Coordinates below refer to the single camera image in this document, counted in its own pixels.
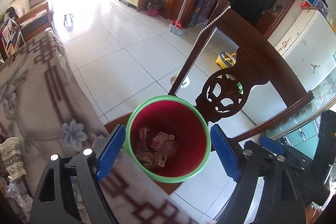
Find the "patterned paper cup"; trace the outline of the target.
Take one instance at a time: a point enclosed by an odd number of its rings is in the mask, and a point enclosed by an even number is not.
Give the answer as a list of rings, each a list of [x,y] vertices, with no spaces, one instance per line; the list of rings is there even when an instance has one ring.
[[[13,180],[27,174],[18,138],[8,138],[1,144],[1,158],[7,173]]]

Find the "near carved wooden chair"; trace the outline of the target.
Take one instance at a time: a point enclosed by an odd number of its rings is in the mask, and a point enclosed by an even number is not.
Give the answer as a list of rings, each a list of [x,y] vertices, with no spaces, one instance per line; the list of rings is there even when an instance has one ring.
[[[271,83],[286,104],[284,111],[267,121],[268,125],[284,120],[312,100],[313,94],[305,90],[294,71],[267,39],[231,10],[226,1],[217,5],[210,21],[199,32],[195,45],[167,96],[177,97],[182,81],[216,30],[225,33],[238,45],[238,60],[232,67],[213,73],[193,105],[207,125],[238,113],[246,104],[250,90],[256,85]],[[126,125],[130,115],[107,123],[107,128],[119,123]],[[157,185],[170,185],[151,179],[143,170],[141,173]]]

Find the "broom and dustpan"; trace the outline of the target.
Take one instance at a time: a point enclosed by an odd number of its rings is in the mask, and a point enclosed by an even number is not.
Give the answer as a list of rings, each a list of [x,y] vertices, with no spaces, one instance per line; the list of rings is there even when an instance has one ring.
[[[169,24],[169,31],[177,36],[181,36],[186,33],[185,30],[183,29],[183,24],[181,20],[187,1],[188,0],[183,0],[177,19],[173,20],[172,23]]]

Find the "silver foil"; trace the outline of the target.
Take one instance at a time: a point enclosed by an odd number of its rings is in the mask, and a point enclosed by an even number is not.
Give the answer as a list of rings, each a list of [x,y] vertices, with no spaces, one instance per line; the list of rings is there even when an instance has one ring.
[[[29,213],[31,211],[33,198],[21,190],[20,186],[15,182],[15,180],[10,179],[9,185],[7,187],[7,193],[17,202],[24,212]]]

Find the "small black stool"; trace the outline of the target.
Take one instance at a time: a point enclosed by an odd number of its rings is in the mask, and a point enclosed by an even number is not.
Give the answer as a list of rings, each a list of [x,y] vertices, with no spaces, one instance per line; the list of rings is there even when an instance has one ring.
[[[63,25],[64,27],[68,29],[72,29],[74,24],[74,19],[71,13],[64,15]]]

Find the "white refrigerator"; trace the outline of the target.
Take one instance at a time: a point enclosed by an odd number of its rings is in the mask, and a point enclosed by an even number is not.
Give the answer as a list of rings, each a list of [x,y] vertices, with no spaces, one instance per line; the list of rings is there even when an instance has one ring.
[[[335,68],[335,33],[319,10],[302,10],[275,49],[307,91]]]

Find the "pink white package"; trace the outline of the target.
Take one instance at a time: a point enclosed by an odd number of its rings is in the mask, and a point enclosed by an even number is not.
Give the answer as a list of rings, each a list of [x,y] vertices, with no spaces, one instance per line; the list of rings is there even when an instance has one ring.
[[[160,131],[152,139],[150,147],[154,151],[153,167],[163,168],[167,159],[176,155],[178,143],[175,141],[175,135]]]

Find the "green red trash bin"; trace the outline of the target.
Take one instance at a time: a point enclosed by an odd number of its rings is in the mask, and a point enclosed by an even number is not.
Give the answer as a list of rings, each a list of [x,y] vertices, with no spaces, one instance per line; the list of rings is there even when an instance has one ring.
[[[205,167],[211,152],[210,131],[189,102],[157,96],[130,115],[123,150],[151,179],[184,182]]]

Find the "pink plastic wrapper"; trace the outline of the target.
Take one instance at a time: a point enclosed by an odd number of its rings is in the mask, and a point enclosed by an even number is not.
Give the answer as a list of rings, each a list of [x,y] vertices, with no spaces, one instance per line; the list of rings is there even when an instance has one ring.
[[[148,149],[146,137],[149,129],[142,127],[138,130],[138,142],[136,144],[135,156],[138,161],[147,169],[152,169],[154,165],[154,153]]]

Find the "wooden sofa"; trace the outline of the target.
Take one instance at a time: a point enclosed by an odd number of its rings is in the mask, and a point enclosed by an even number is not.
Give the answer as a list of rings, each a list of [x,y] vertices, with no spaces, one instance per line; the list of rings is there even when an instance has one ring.
[[[52,0],[14,0],[5,14],[21,26],[26,42],[45,29],[54,28]]]

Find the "red floor waste basket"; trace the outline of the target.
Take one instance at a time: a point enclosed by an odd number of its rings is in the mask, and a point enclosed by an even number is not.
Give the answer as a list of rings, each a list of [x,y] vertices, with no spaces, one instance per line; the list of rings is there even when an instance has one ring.
[[[162,4],[158,1],[150,1],[147,4],[147,15],[148,16],[158,16],[160,10],[163,8]]]

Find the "patterned tablecloth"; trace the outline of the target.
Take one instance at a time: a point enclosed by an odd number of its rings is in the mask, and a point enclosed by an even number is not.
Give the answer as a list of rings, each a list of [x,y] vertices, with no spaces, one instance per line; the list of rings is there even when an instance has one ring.
[[[1,144],[19,139],[33,198],[29,223],[194,223],[124,151],[96,180],[95,141],[108,132],[45,30],[1,65]]]

